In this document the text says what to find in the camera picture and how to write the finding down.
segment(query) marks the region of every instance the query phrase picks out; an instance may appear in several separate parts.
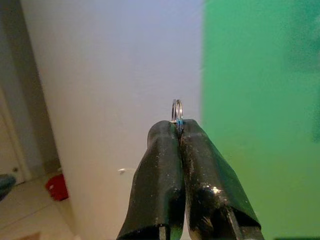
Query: white wall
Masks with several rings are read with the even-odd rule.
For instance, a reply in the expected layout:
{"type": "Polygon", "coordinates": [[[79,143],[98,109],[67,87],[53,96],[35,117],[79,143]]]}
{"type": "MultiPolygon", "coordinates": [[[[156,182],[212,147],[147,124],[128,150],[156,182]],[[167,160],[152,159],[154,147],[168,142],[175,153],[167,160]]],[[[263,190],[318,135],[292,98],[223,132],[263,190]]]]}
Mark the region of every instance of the white wall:
{"type": "Polygon", "coordinates": [[[149,128],[200,120],[202,1],[23,0],[83,240],[114,239],[149,128]]]}

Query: key ring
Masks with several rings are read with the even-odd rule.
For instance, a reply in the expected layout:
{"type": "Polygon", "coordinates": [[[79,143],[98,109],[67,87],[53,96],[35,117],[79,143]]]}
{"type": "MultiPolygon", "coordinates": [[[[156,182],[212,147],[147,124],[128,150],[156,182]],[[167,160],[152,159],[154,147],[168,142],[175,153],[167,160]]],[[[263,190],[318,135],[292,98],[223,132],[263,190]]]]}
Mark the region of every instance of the key ring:
{"type": "Polygon", "coordinates": [[[176,123],[176,130],[178,132],[178,136],[180,137],[182,134],[182,125],[183,125],[184,116],[182,113],[182,103],[180,99],[174,99],[172,102],[172,112],[171,112],[171,121],[176,123]]]}

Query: red bag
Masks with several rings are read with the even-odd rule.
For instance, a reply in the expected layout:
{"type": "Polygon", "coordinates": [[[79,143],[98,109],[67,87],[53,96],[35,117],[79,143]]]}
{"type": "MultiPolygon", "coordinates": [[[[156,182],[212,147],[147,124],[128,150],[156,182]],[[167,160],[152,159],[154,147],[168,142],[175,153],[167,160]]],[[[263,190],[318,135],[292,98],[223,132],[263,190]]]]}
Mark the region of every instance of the red bag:
{"type": "Polygon", "coordinates": [[[69,197],[63,174],[50,178],[46,183],[45,188],[49,191],[51,197],[56,201],[62,201],[69,197]]]}

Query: tile floor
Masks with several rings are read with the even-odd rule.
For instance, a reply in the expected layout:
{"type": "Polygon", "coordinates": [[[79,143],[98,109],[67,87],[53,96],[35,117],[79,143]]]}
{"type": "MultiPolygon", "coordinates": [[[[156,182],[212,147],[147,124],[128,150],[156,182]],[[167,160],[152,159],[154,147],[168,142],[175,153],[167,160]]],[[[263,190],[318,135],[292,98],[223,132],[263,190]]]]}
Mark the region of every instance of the tile floor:
{"type": "Polygon", "coordinates": [[[0,202],[0,240],[40,232],[40,240],[73,240],[75,223],[69,199],[53,201],[45,189],[56,174],[14,187],[0,202]]]}

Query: green backdrop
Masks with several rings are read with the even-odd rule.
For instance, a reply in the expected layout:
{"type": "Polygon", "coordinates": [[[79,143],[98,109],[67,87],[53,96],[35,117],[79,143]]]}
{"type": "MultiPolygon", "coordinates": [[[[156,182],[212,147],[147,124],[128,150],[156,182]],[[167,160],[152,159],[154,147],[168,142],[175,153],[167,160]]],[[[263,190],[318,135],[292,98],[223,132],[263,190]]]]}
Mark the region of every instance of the green backdrop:
{"type": "Polygon", "coordinates": [[[320,1],[207,0],[202,123],[267,240],[320,236],[320,1]]]}

